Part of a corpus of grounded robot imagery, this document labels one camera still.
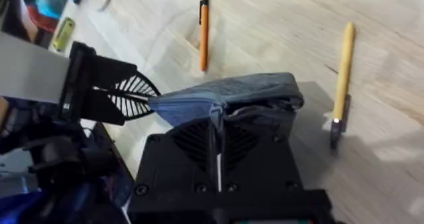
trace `blue object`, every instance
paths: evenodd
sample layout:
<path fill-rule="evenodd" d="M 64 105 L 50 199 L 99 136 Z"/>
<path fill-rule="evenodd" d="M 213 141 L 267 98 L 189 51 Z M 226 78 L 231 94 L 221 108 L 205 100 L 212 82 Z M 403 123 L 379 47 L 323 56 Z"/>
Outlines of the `blue object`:
<path fill-rule="evenodd" d="M 33 192 L 0 199 L 0 224 L 18 224 L 22 212 L 31 208 L 43 195 L 42 192 Z"/>
<path fill-rule="evenodd" d="M 53 19 L 60 19 L 67 0 L 35 0 L 38 12 Z"/>

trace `teal object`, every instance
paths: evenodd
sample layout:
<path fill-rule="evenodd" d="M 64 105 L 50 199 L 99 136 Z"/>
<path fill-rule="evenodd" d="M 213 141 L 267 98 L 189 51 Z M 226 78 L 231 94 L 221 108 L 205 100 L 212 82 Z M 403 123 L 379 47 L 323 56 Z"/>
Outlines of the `teal object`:
<path fill-rule="evenodd" d="M 35 0 L 37 10 L 41 15 L 60 19 L 67 0 Z"/>

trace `yellow object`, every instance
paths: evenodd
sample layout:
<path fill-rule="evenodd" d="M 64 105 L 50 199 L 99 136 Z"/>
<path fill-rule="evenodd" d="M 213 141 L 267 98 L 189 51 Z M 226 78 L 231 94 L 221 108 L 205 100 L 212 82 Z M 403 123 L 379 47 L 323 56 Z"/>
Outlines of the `yellow object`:
<path fill-rule="evenodd" d="M 61 52 L 65 49 L 69 39 L 71 38 L 72 32 L 75 28 L 75 22 L 71 18 L 65 18 L 62 22 L 62 26 L 58 32 L 58 35 L 54 39 L 53 47 L 57 51 Z"/>
<path fill-rule="evenodd" d="M 350 64 L 352 61 L 352 49 L 355 31 L 352 23 L 348 23 L 344 29 L 342 59 L 339 67 L 339 78 L 337 79 L 336 98 L 333 109 L 333 119 L 339 121 L 343 117 L 345 109 L 345 98 L 349 84 Z"/>

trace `yellow pen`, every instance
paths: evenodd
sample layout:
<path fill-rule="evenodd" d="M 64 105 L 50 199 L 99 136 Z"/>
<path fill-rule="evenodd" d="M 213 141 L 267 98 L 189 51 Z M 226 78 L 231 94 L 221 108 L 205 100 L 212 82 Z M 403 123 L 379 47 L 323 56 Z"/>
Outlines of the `yellow pen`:
<path fill-rule="evenodd" d="M 345 101 L 349 85 L 350 65 L 352 62 L 353 40 L 355 36 L 354 26 L 348 23 L 344 29 L 342 58 L 337 78 L 336 97 L 333 108 L 333 122 L 331 123 L 331 149 L 337 149 L 337 143 L 343 131 L 343 113 L 345 112 Z"/>

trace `pen clip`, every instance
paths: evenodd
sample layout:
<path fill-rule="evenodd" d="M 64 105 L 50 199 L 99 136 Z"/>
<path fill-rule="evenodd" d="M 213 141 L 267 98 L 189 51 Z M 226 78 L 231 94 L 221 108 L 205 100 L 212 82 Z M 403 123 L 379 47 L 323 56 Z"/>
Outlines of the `pen clip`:
<path fill-rule="evenodd" d="M 199 3 L 199 25 L 201 25 L 201 5 L 202 5 L 202 1 L 200 1 Z"/>

